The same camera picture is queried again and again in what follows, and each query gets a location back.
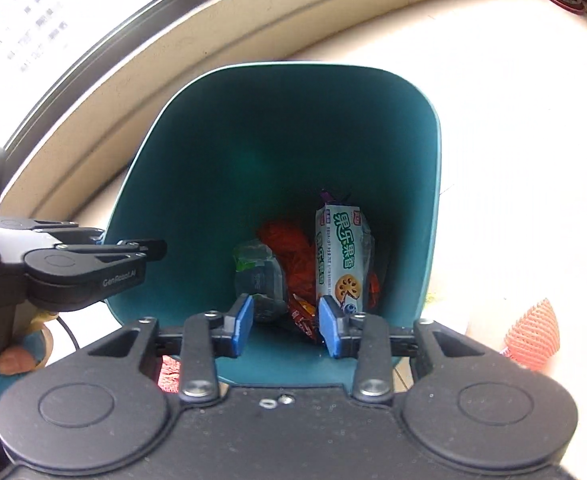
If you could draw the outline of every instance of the white floor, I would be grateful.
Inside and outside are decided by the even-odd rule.
[[[562,348],[547,373],[580,416],[563,464],[587,480],[587,17],[547,0],[433,0],[296,59],[384,68],[432,101],[443,179],[430,315],[499,349],[550,298]],[[119,185],[78,220],[104,226]],[[104,306],[64,318],[81,344],[118,326]],[[72,347],[52,330],[59,358]]]

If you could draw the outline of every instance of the cookie package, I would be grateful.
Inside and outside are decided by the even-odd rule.
[[[316,213],[316,295],[333,296],[346,314],[368,305],[373,237],[359,207],[327,204]]]

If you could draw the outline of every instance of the silver bolt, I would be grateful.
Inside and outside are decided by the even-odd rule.
[[[275,400],[273,399],[260,399],[260,402],[258,404],[261,408],[264,408],[266,410],[273,410],[274,408],[278,407],[278,403],[275,402]]]
[[[209,381],[189,381],[182,392],[189,397],[206,397],[214,392],[214,385]]]
[[[360,393],[367,397],[380,397],[390,390],[389,383],[381,379],[368,379],[360,383]]]
[[[295,402],[295,398],[293,395],[283,394],[278,397],[278,402],[280,402],[280,404],[293,404]]]

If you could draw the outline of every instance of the trash can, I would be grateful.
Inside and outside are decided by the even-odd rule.
[[[180,326],[235,299],[234,247],[266,221],[313,240],[321,190],[360,206],[375,237],[378,313],[409,326],[429,284],[440,131],[426,97],[398,75],[307,62],[229,66],[185,86],[156,119],[126,177],[105,243],[164,238],[143,285],[109,300],[121,323]],[[217,361],[238,384],[352,382],[355,360],[254,324],[244,354]]]

